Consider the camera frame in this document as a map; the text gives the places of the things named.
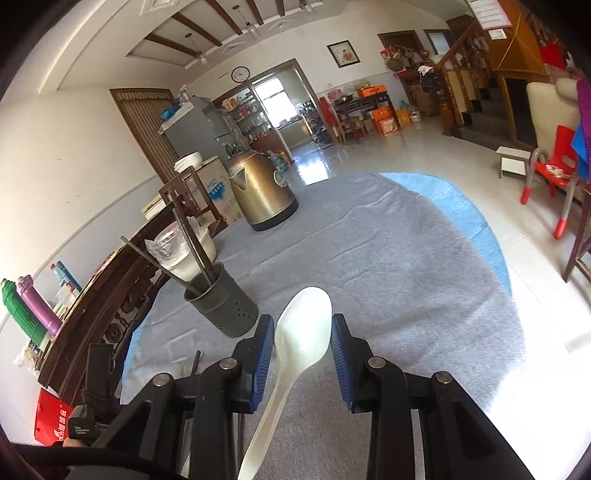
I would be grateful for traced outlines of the right hand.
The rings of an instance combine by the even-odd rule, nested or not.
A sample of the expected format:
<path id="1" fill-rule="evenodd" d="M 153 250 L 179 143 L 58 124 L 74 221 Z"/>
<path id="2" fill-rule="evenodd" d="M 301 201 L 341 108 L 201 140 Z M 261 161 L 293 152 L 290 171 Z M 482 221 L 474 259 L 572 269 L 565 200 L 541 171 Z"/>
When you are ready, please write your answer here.
<path id="1" fill-rule="evenodd" d="M 66 438 L 63 441 L 63 447 L 64 448 L 87 448 L 87 447 L 89 447 L 89 444 L 87 444 L 84 441 L 78 440 L 78 439 Z"/>

